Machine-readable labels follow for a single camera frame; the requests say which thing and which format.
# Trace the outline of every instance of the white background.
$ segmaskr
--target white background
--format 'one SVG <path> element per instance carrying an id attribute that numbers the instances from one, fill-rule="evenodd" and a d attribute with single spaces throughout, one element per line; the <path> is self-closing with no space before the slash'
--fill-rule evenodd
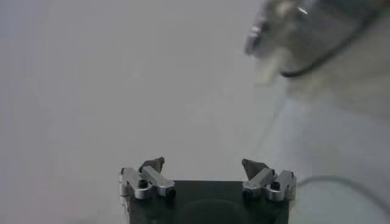
<path id="1" fill-rule="evenodd" d="M 242 158 L 336 175 L 355 187 L 303 185 L 291 223 L 388 223 L 389 20 L 254 88 L 258 5 L 2 0 L 0 223 L 121 223 L 119 169 L 159 156 L 172 179 L 245 180 Z"/>

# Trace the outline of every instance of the black wire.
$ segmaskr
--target black wire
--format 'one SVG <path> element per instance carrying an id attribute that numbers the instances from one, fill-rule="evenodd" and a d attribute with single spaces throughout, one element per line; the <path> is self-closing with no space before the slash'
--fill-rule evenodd
<path id="1" fill-rule="evenodd" d="M 302 75 L 305 75 L 306 73 L 309 73 L 315 70 L 316 68 L 321 67 L 326 61 L 336 56 L 339 52 L 343 51 L 346 47 L 350 46 L 350 44 L 353 41 L 358 39 L 358 37 L 360 37 L 361 34 L 364 33 L 367 27 L 371 25 L 378 18 L 379 14 L 380 12 L 374 12 L 373 14 L 371 14 L 369 16 L 369 19 L 363 21 L 360 27 L 357 28 L 357 30 L 355 30 L 348 38 L 342 41 L 333 50 L 330 50 L 329 52 L 325 53 L 323 56 L 319 57 L 311 65 L 307 66 L 306 68 L 300 69 L 298 71 L 282 71 L 280 72 L 280 74 L 285 78 L 295 78 L 295 77 L 300 77 Z"/>
<path id="2" fill-rule="evenodd" d="M 365 196 L 370 201 L 372 201 L 381 210 L 383 210 L 385 215 L 390 219 L 390 205 L 388 205 L 385 200 L 383 200 L 381 197 L 379 197 L 377 194 L 375 194 L 374 192 L 372 192 L 370 189 L 363 186 L 362 184 L 354 182 L 348 178 L 338 177 L 338 176 L 313 176 L 299 182 L 297 184 L 297 187 L 300 188 L 302 186 L 308 185 L 310 183 L 316 183 L 316 182 L 336 182 L 342 185 L 346 185 L 351 189 L 353 189 L 354 191 L 359 192 L 361 195 Z"/>

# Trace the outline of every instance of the blurry object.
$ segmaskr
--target blurry object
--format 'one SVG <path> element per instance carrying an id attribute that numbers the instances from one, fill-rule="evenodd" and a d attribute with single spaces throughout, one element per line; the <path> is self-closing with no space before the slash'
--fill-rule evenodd
<path id="1" fill-rule="evenodd" d="M 287 49 L 279 68 L 294 77 L 322 64 L 349 44 L 385 7 L 387 0 L 264 0 L 248 34 L 245 53 L 258 57 L 271 39 Z"/>

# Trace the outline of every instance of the screw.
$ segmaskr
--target screw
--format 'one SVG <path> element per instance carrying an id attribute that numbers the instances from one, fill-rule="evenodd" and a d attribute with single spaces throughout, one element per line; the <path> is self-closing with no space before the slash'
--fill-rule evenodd
<path id="1" fill-rule="evenodd" d="M 250 202 L 252 200 L 253 193 L 249 190 L 243 191 L 243 199 L 245 202 Z"/>
<path id="2" fill-rule="evenodd" d="M 272 182 L 271 189 L 275 190 L 275 191 L 279 191 L 280 190 L 280 183 L 276 182 L 276 181 Z"/>
<path id="3" fill-rule="evenodd" d="M 146 180 L 140 180 L 138 182 L 138 187 L 141 189 L 147 188 L 147 181 Z"/>
<path id="4" fill-rule="evenodd" d="M 166 198 L 168 200 L 173 199 L 176 196 L 176 190 L 175 189 L 168 189 L 166 190 Z"/>

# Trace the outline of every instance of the silver metal bracket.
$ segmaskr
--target silver metal bracket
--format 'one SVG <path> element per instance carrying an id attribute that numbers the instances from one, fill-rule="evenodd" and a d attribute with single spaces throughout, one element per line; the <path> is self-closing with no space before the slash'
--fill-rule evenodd
<path id="1" fill-rule="evenodd" d="M 145 178 L 145 180 L 148 180 L 148 182 L 152 183 L 153 186 L 156 187 L 158 195 L 163 197 L 175 196 L 175 182 L 167 180 L 151 166 L 142 167 L 141 175 Z"/>
<path id="2" fill-rule="evenodd" d="M 295 200 L 297 178 L 291 171 L 284 170 L 271 184 L 266 186 L 266 195 L 270 201 Z"/>
<path id="3" fill-rule="evenodd" d="M 277 175 L 272 169 L 264 168 L 249 181 L 243 182 L 243 192 L 246 199 L 258 198 L 267 184 L 271 184 Z"/>
<path id="4" fill-rule="evenodd" d="M 126 167 L 119 174 L 119 194 L 129 197 L 132 193 L 137 199 L 148 199 L 152 195 L 152 185 L 133 168 Z"/>

